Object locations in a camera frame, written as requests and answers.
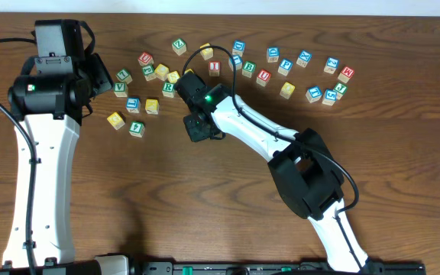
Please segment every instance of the toy block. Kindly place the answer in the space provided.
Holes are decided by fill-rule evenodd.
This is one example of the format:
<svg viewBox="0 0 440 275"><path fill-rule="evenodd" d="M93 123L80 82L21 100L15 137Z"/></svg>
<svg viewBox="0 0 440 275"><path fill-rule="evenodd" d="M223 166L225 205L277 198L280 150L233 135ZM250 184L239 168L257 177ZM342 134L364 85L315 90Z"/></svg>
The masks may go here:
<svg viewBox="0 0 440 275"><path fill-rule="evenodd" d="M147 81L157 78L156 72L154 71L154 67L152 65L142 67L142 73L144 73L145 80Z"/></svg>
<svg viewBox="0 0 440 275"><path fill-rule="evenodd" d="M288 76L288 73L290 72L291 67L293 67L293 62L291 62L285 58L280 63L280 67L278 68L278 73L281 73L284 76Z"/></svg>
<svg viewBox="0 0 440 275"><path fill-rule="evenodd" d="M113 88L116 97L127 97L128 96L128 85L126 82L117 82Z"/></svg>
<svg viewBox="0 0 440 275"><path fill-rule="evenodd" d="M310 59L312 59L312 54L307 52L306 50L302 50L302 53L299 55L296 64L305 68L306 65L309 64Z"/></svg>
<svg viewBox="0 0 440 275"><path fill-rule="evenodd" d="M167 80L169 80L170 83L176 83L179 78L180 75L177 71L167 74Z"/></svg>
<svg viewBox="0 0 440 275"><path fill-rule="evenodd" d="M174 84L165 82L162 87L162 94L166 97L173 98L174 97Z"/></svg>
<svg viewBox="0 0 440 275"><path fill-rule="evenodd" d="M329 57L327 59L327 63L325 64L324 72L334 74L334 72L337 70L338 64L339 64L339 60Z"/></svg>
<svg viewBox="0 0 440 275"><path fill-rule="evenodd" d="M256 70L256 64L252 63L251 61L246 61L244 67L242 68L242 76L251 78L255 70Z"/></svg>
<svg viewBox="0 0 440 275"><path fill-rule="evenodd" d="M115 128L115 130L118 130L123 125L125 125L125 121L123 121L123 118L117 113L114 112L112 115L108 116L108 122Z"/></svg>
<svg viewBox="0 0 440 275"><path fill-rule="evenodd" d="M266 70L261 70L259 74L257 75L256 83L266 87L267 83L269 82L269 79L271 78L271 73Z"/></svg>
<svg viewBox="0 0 440 275"><path fill-rule="evenodd" d="M295 91L295 86L291 83L285 82L283 87L281 88L280 95L285 99L290 99L290 96Z"/></svg>
<svg viewBox="0 0 440 275"><path fill-rule="evenodd" d="M181 55L186 52L186 43L183 39L178 38L173 42L173 50L177 55Z"/></svg>
<svg viewBox="0 0 440 275"><path fill-rule="evenodd" d="M127 99L127 111L138 113L141 110L141 101L137 98Z"/></svg>
<svg viewBox="0 0 440 275"><path fill-rule="evenodd" d="M277 47L267 48L266 56L268 63L278 62L278 58L280 58L280 49Z"/></svg>
<svg viewBox="0 0 440 275"><path fill-rule="evenodd" d="M202 45L200 47L200 49L203 47L206 47L206 46L210 46L210 43ZM212 48L204 49L200 53L202 54L202 57L204 60L209 60L210 58L213 57L213 49Z"/></svg>
<svg viewBox="0 0 440 275"><path fill-rule="evenodd" d="M337 79L341 80L343 83L347 83L349 79L354 75L354 70L345 66L342 69L341 73L339 73L339 77Z"/></svg>
<svg viewBox="0 0 440 275"><path fill-rule="evenodd" d="M142 138L144 136L145 127L141 122L133 121L128 132L134 137Z"/></svg>
<svg viewBox="0 0 440 275"><path fill-rule="evenodd" d="M324 94L324 99L322 100L322 104L334 105L336 100L337 100L337 92L326 89Z"/></svg>
<svg viewBox="0 0 440 275"><path fill-rule="evenodd" d="M138 63L141 66L147 66L147 65L152 65L154 64L154 59L152 58L152 56L149 53L143 52L139 57L138 57Z"/></svg>
<svg viewBox="0 0 440 275"><path fill-rule="evenodd" d="M118 78L118 80L120 82L124 82L127 84L130 84L130 82L131 82L131 74L125 69L122 69L121 71L119 71L116 74L116 78Z"/></svg>
<svg viewBox="0 0 440 275"><path fill-rule="evenodd" d="M308 91L306 91L305 96L310 103L313 103L320 100L320 98L322 97L322 91L320 91L320 88L318 86L315 86L308 89Z"/></svg>
<svg viewBox="0 0 440 275"><path fill-rule="evenodd" d="M148 114L159 115L159 102L157 99L148 99L145 102L145 111Z"/></svg>
<svg viewBox="0 0 440 275"><path fill-rule="evenodd" d="M242 55L244 54L244 50L245 50L245 42L236 40L234 42L234 47L232 49L232 55L237 54L238 56L242 57Z"/></svg>
<svg viewBox="0 0 440 275"><path fill-rule="evenodd" d="M155 72L156 72L156 76L158 79L160 79L162 81L166 81L167 74L169 73L169 68L164 66L163 64L159 64L159 66L157 66Z"/></svg>
<svg viewBox="0 0 440 275"><path fill-rule="evenodd" d="M208 72L210 76L220 76L220 62L210 62Z"/></svg>
<svg viewBox="0 0 440 275"><path fill-rule="evenodd" d="M341 99L345 92L348 90L348 87L342 83L337 83L334 87L334 91L337 92L337 100Z"/></svg>
<svg viewBox="0 0 440 275"><path fill-rule="evenodd" d="M235 64L235 72L242 70L242 58L239 55L234 55L234 64ZM234 70L234 66L232 65L232 60L228 59L228 65L230 66L230 70Z"/></svg>

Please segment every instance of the white backdrop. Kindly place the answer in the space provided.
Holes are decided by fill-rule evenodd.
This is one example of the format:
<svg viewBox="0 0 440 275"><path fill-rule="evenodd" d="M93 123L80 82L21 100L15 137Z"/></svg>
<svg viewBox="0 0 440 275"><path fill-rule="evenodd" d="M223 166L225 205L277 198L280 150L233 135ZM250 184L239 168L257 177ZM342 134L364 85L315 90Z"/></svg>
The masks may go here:
<svg viewBox="0 0 440 275"><path fill-rule="evenodd" d="M0 0L0 11L440 16L440 0Z"/></svg>

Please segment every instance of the letter on block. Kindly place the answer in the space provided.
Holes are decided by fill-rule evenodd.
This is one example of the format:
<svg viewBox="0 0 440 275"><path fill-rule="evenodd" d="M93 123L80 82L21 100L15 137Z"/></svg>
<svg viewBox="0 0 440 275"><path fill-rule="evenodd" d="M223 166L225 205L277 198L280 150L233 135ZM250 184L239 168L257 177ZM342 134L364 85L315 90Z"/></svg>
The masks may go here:
<svg viewBox="0 0 440 275"><path fill-rule="evenodd" d="M116 97L127 97L128 96L128 86L126 82L117 82L113 89Z"/></svg>
<svg viewBox="0 0 440 275"><path fill-rule="evenodd" d="M242 68L242 76L251 78L255 70L256 70L256 64L252 63L251 61L246 61L244 67Z"/></svg>
<svg viewBox="0 0 440 275"><path fill-rule="evenodd" d="M320 88L318 86L315 86L308 89L308 91L306 91L305 96L310 103L313 103L320 100L320 98L322 97L322 91L320 91Z"/></svg>
<svg viewBox="0 0 440 275"><path fill-rule="evenodd" d="M200 49L203 47L206 47L206 46L210 46L210 43L202 45L200 47ZM202 57L204 60L209 60L210 58L213 57L213 49L212 48L204 49L200 53L202 54Z"/></svg>
<svg viewBox="0 0 440 275"><path fill-rule="evenodd" d="M325 90L324 99L322 100L322 104L325 105L334 105L337 100L337 92L333 90Z"/></svg>
<svg viewBox="0 0 440 275"><path fill-rule="evenodd" d="M139 57L138 57L138 63L141 66L147 66L147 65L152 65L154 64L154 59L152 58L152 56L149 53L143 52Z"/></svg>
<svg viewBox="0 0 440 275"><path fill-rule="evenodd" d="M163 64L159 64L156 68L156 76L158 79L162 81L167 80L167 74L169 73L169 68L164 66Z"/></svg>
<svg viewBox="0 0 440 275"><path fill-rule="evenodd" d="M131 75L125 69L122 69L121 71L119 71L116 74L116 78L118 78L118 81L124 82L124 83L127 83L127 84L130 84L130 82L131 82Z"/></svg>
<svg viewBox="0 0 440 275"><path fill-rule="evenodd" d="M266 87L267 83L269 82L269 79L271 78L271 73L266 70L261 70L259 74L257 75L256 83Z"/></svg>
<svg viewBox="0 0 440 275"><path fill-rule="evenodd" d="M334 87L334 91L337 92L337 100L341 99L345 92L348 90L348 87L342 83L337 83Z"/></svg>
<svg viewBox="0 0 440 275"><path fill-rule="evenodd" d="M220 76L220 62L210 62L208 72L210 76Z"/></svg>
<svg viewBox="0 0 440 275"><path fill-rule="evenodd" d="M115 130L118 130L123 125L125 125L125 122L123 121L123 118L117 113L114 112L112 115L108 116L108 122L115 128Z"/></svg>
<svg viewBox="0 0 440 275"><path fill-rule="evenodd" d="M334 74L334 72L337 70L338 64L339 64L339 60L329 57L327 59L327 63L325 64L324 72Z"/></svg>
<svg viewBox="0 0 440 275"><path fill-rule="evenodd" d="M128 132L134 137L142 138L144 136L145 127L141 122L134 121L131 123L130 130Z"/></svg>
<svg viewBox="0 0 440 275"><path fill-rule="evenodd" d="M181 55L186 52L186 43L183 39L178 38L173 42L173 50L177 55Z"/></svg>
<svg viewBox="0 0 440 275"><path fill-rule="evenodd" d="M284 76L288 76L288 73L290 72L291 67L293 67L293 62L291 62L285 58L280 63L280 67L278 68L278 73L281 73Z"/></svg>
<svg viewBox="0 0 440 275"><path fill-rule="evenodd" d="M141 102L137 98L127 99L127 111L138 113L141 110Z"/></svg>
<svg viewBox="0 0 440 275"><path fill-rule="evenodd" d="M235 63L235 72L238 72L242 69L242 58L238 55L234 55L234 63ZM232 66L232 60L228 58L228 65L230 66L230 70L234 70L234 67Z"/></svg>
<svg viewBox="0 0 440 275"><path fill-rule="evenodd" d="M341 73L339 73L339 77L337 79L341 80L343 83L347 83L349 79L354 75L354 70L345 66L342 69Z"/></svg>
<svg viewBox="0 0 440 275"><path fill-rule="evenodd" d="M167 74L167 80L169 80L170 83L176 83L179 78L180 75L177 71Z"/></svg>
<svg viewBox="0 0 440 275"><path fill-rule="evenodd" d="M156 99L148 99L145 102L145 111L148 114L159 115L159 102Z"/></svg>
<svg viewBox="0 0 440 275"><path fill-rule="evenodd" d="M280 95L285 99L290 99L290 96L295 91L295 86L291 83L285 82L283 88L281 88Z"/></svg>
<svg viewBox="0 0 440 275"><path fill-rule="evenodd" d="M174 84L165 82L162 87L162 94L166 97L173 98L174 97Z"/></svg>
<svg viewBox="0 0 440 275"><path fill-rule="evenodd" d="M234 42L234 48L232 49L232 55L237 54L238 56L242 57L245 50L245 42L236 40Z"/></svg>
<svg viewBox="0 0 440 275"><path fill-rule="evenodd" d="M156 72L154 71L152 65L147 65L145 67L142 67L142 73L144 73L145 80L147 81L157 78Z"/></svg>
<svg viewBox="0 0 440 275"><path fill-rule="evenodd" d="M296 64L305 68L306 65L309 64L310 59L312 59L312 54L307 52L306 50L302 50L302 53L299 55Z"/></svg>
<svg viewBox="0 0 440 275"><path fill-rule="evenodd" d="M277 47L267 48L267 62L278 62L278 58L280 58L280 49Z"/></svg>

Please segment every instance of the wooden tabletop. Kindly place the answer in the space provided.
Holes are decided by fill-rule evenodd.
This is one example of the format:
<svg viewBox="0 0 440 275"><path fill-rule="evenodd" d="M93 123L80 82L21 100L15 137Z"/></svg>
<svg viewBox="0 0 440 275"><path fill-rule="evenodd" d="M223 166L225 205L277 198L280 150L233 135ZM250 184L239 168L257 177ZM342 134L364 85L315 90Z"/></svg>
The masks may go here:
<svg viewBox="0 0 440 275"><path fill-rule="evenodd" d="M107 92L84 119L72 173L78 260L119 251L177 261L325 257L310 223L281 201L264 159L232 136L190 142L186 105L164 98L163 83L146 82L137 62L147 51L156 65L181 70L200 45L231 49L240 39L247 44L244 60L273 77L262 88L238 73L238 94L281 125L316 130L357 181L361 201L348 217L361 247L382 260L420 260L428 274L440 274L440 18L0 14L0 37L31 37L35 20L54 18L87 21L109 72L131 72L130 95L160 100L159 115L145 114L144 105L133 115L125 99ZM178 37L188 47L180 57L171 47ZM284 77L278 63L266 61L271 46L292 61L301 50L313 57ZM5 106L8 87L35 54L31 44L0 44ZM308 87L337 83L337 74L323 72L328 57L355 70L348 92L332 107L309 104ZM209 77L200 56L191 67L212 86L230 85L226 55L216 50L212 60L222 62L220 77ZM296 86L290 100L279 95L285 81ZM127 125L146 124L143 138L106 121L118 111ZM0 263L14 211L17 153L13 127L0 113ZM350 202L348 183L343 190Z"/></svg>

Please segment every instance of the green block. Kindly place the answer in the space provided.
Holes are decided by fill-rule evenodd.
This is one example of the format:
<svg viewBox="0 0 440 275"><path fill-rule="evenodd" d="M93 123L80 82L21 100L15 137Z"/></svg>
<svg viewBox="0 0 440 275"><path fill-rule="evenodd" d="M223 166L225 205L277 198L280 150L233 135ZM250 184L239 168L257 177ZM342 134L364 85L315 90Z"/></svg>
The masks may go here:
<svg viewBox="0 0 440 275"><path fill-rule="evenodd" d="M249 73L253 73L256 70L256 63L252 63L251 61L246 61L244 64L243 70L248 71Z"/></svg>
<svg viewBox="0 0 440 275"><path fill-rule="evenodd" d="M142 67L142 73L144 73L145 76L148 76L151 73L154 73L154 67L152 65Z"/></svg>
<svg viewBox="0 0 440 275"><path fill-rule="evenodd" d="M143 126L144 126L144 124L142 124L140 122L134 121L134 122L131 123L129 131L137 133L137 134L140 134L140 132L142 131Z"/></svg>
<svg viewBox="0 0 440 275"><path fill-rule="evenodd" d="M115 92L125 92L127 89L127 83L117 82L115 83Z"/></svg>
<svg viewBox="0 0 440 275"><path fill-rule="evenodd" d="M162 87L163 92L174 92L174 84L165 82L164 86Z"/></svg>
<svg viewBox="0 0 440 275"><path fill-rule="evenodd" d="M192 267L183 267L183 275L193 275Z"/></svg>
<svg viewBox="0 0 440 275"><path fill-rule="evenodd" d="M334 88L334 91L341 93L342 95L344 95L347 90L348 87L342 83L337 83L337 85Z"/></svg>
<svg viewBox="0 0 440 275"><path fill-rule="evenodd" d="M184 43L183 39L181 39L181 38L178 38L176 41L173 42L173 46L176 49L180 49L184 45L186 45L186 43Z"/></svg>
<svg viewBox="0 0 440 275"><path fill-rule="evenodd" d="M116 77L117 77L118 79L120 79L120 80L124 80L124 79L126 79L127 77L129 77L129 76L130 76L130 73L129 73L127 70L125 70L125 69L119 71L119 72L116 74Z"/></svg>

